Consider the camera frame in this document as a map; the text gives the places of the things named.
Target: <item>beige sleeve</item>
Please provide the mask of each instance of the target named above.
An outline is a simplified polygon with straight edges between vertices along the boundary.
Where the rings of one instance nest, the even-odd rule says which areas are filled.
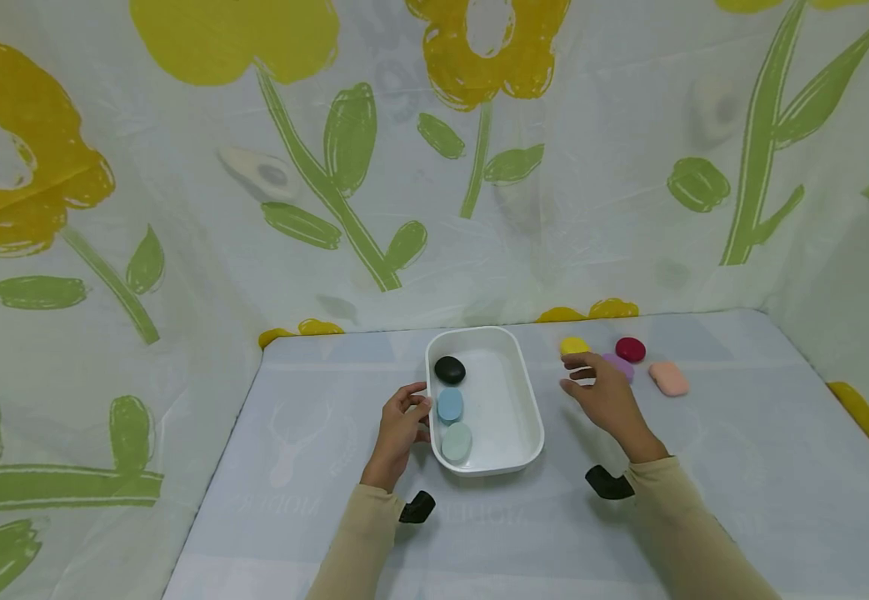
[[[631,465],[638,522],[676,600],[780,598],[707,511],[674,457]]]
[[[392,493],[355,487],[307,600],[373,600],[403,508]]]

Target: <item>white tablecloth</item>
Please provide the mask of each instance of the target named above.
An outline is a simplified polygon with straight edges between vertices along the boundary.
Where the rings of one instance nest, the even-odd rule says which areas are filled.
[[[786,598],[869,598],[869,440],[768,318],[747,310],[509,327],[547,442],[523,472],[459,479],[417,447],[397,492],[431,493],[401,526],[378,598],[666,598],[631,525],[584,474],[625,466],[617,444],[557,385],[568,335],[647,359],[634,390],[657,436],[745,554]],[[380,406],[423,380],[437,330],[272,343],[171,579],[167,600],[303,598],[377,434]],[[691,381],[663,397],[647,375]]]

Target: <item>fabric backdrop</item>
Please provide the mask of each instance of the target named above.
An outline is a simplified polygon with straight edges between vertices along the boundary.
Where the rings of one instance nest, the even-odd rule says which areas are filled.
[[[0,598],[158,598],[258,341],[738,306],[869,434],[869,1],[0,0]]]

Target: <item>hand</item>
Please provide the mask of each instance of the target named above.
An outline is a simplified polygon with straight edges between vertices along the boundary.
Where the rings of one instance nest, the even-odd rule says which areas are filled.
[[[424,381],[405,385],[384,404],[380,411],[375,450],[361,474],[361,483],[365,486],[394,492],[394,485],[407,468],[411,446],[415,442],[430,443],[432,440],[430,433],[417,429],[418,423],[430,424],[427,415],[432,411],[432,400],[415,396],[426,387]],[[411,406],[417,408],[408,412]]]
[[[667,448],[644,421],[624,373],[600,354],[591,352],[565,354],[561,360],[568,370],[579,370],[571,373],[571,379],[562,379],[561,388],[577,400],[592,423],[620,443],[632,463],[649,463],[669,456]],[[593,385],[578,385],[572,379],[596,381]]]

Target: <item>yellow stone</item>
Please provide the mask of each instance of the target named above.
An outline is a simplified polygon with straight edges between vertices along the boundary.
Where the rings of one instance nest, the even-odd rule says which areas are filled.
[[[587,342],[580,338],[565,338],[561,340],[561,355],[589,353],[591,349],[587,347]]]

